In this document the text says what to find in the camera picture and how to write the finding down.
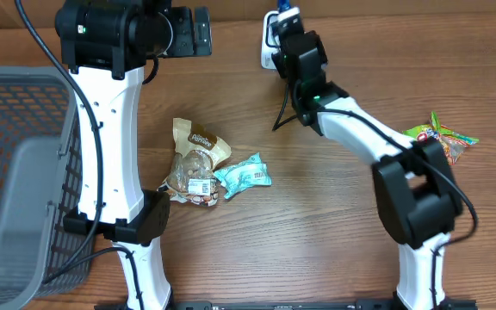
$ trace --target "light blue packet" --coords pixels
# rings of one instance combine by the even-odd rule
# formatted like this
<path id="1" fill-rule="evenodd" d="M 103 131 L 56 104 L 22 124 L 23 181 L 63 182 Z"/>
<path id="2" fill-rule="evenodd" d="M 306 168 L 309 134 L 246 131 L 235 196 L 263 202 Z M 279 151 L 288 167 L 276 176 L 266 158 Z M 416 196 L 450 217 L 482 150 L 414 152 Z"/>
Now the light blue packet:
<path id="1" fill-rule="evenodd" d="M 240 164 L 217 170 L 214 174 L 227 190 L 225 199 L 231 199 L 254 186 L 270 186 L 273 183 L 259 153 Z"/>

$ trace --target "blue object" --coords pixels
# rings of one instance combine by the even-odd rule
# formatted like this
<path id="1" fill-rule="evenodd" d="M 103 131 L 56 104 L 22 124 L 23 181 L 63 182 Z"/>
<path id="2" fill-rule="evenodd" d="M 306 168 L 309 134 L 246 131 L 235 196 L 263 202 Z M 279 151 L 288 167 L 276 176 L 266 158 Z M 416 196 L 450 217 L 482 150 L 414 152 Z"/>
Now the blue object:
<path id="1" fill-rule="evenodd" d="M 254 186 L 270 186 L 273 183 L 259 153 L 240 164 L 217 170 L 214 175 L 220 180 L 221 186 L 226 188 L 226 199 Z"/>
<path id="2" fill-rule="evenodd" d="M 278 0 L 277 5 L 279 12 L 284 12 L 290 9 L 290 0 Z"/>

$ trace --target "plastic basket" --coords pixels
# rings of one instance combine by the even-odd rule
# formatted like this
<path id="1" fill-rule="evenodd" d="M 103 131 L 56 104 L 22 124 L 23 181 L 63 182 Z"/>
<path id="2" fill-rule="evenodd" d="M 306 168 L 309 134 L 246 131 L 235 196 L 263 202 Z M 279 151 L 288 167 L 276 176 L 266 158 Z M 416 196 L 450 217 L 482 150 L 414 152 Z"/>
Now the plastic basket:
<path id="1" fill-rule="evenodd" d="M 84 241 L 64 232 L 79 200 L 82 159 L 72 89 L 54 68 L 0 67 L 0 309 L 64 293 L 86 263 L 48 285 Z M 82 255 L 89 255 L 92 244 Z"/>

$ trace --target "green and red chip bag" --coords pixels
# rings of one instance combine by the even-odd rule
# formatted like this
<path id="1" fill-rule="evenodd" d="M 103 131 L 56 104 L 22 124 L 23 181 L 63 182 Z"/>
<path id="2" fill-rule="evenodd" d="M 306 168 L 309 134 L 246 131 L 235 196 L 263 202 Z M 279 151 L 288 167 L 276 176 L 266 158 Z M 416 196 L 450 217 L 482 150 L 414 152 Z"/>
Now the green and red chip bag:
<path id="1" fill-rule="evenodd" d="M 454 164 L 467 147 L 480 142 L 479 139 L 461 135 L 442 125 L 437 118 L 436 112 L 433 111 L 431 112 L 431 125 L 416 126 L 403 132 L 403 134 L 412 137 L 416 141 L 426 140 L 430 137 L 436 138 L 441 142 L 449 164 Z"/>

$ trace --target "wall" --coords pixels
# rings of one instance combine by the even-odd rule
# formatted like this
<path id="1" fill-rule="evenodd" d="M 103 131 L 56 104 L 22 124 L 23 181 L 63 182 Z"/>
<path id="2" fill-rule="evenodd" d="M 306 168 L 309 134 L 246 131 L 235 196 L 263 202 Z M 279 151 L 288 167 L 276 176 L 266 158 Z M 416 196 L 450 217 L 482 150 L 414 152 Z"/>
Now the wall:
<path id="1" fill-rule="evenodd" d="M 39 28 L 54 26 L 54 16 L 65 0 L 23 0 Z M 496 0 L 292 0 L 304 17 L 406 15 L 496 11 Z M 259 20 L 276 7 L 276 0 L 174 0 L 174 6 L 210 8 L 213 21 Z M 22 22 L 14 0 L 0 0 L 0 28 L 18 28 Z"/>

